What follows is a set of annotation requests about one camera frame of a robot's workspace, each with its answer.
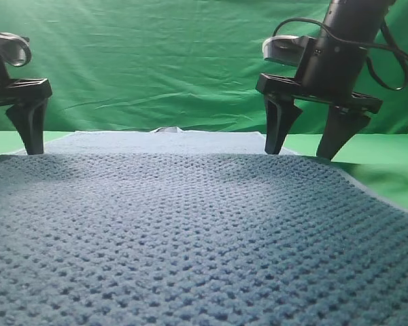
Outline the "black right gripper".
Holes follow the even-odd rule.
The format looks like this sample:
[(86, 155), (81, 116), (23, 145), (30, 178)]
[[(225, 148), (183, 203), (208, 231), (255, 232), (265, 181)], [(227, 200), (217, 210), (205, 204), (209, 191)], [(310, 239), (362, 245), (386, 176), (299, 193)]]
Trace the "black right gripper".
[(322, 38), (310, 39), (293, 77), (260, 74), (256, 90), (264, 95), (266, 111), (265, 153), (277, 155), (302, 114), (294, 99), (331, 105), (316, 156), (332, 160), (371, 118), (361, 111), (378, 113), (383, 101), (354, 92), (362, 63), (351, 61), (350, 48)]

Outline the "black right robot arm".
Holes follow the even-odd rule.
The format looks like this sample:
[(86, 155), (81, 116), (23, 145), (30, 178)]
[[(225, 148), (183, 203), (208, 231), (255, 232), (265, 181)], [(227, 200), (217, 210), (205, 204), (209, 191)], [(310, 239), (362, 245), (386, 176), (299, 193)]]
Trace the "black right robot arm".
[(260, 74), (256, 89), (265, 100), (265, 152), (278, 154), (301, 114), (295, 100), (329, 106), (316, 155), (332, 160), (370, 122), (382, 101), (355, 93), (354, 86), (390, 7), (387, 1), (331, 1), (317, 37), (274, 35), (262, 44), (267, 61), (296, 67), (293, 77)]

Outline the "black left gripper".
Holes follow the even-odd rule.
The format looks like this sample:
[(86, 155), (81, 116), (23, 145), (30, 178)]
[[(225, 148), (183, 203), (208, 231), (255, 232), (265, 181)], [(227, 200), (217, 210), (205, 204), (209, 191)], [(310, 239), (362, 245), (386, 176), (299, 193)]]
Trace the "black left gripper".
[(11, 78), (0, 57), (0, 107), (12, 105), (5, 114), (28, 155), (44, 153), (44, 120), (51, 96), (48, 79)]

